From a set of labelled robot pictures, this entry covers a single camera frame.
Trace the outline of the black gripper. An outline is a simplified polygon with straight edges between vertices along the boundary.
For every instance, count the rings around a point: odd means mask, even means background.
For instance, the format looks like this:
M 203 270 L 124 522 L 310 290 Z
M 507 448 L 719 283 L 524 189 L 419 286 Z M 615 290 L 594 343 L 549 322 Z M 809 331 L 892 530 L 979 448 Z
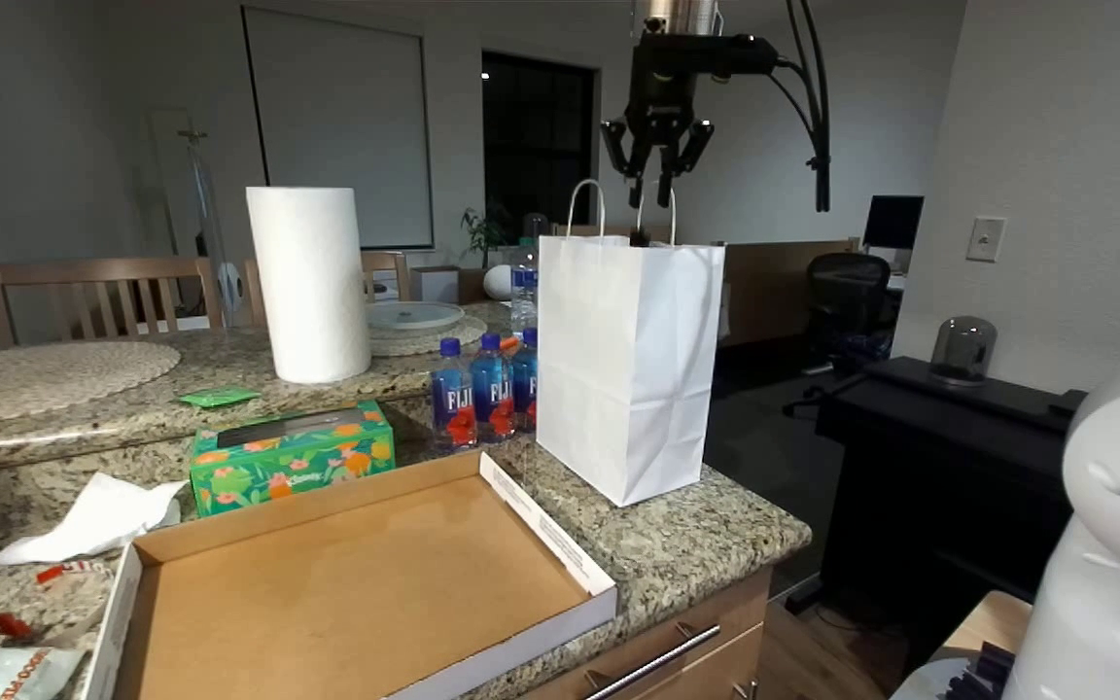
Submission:
M 663 152 L 658 200 L 673 200 L 673 187 L 693 172 L 717 136 L 711 120 L 695 120 L 693 95 L 703 73 L 769 73 L 778 50 L 759 34 L 642 34 L 629 66 L 625 117 L 603 120 L 611 167 L 629 181 L 629 204 L 642 204 L 642 176 L 650 132 L 685 132 Z

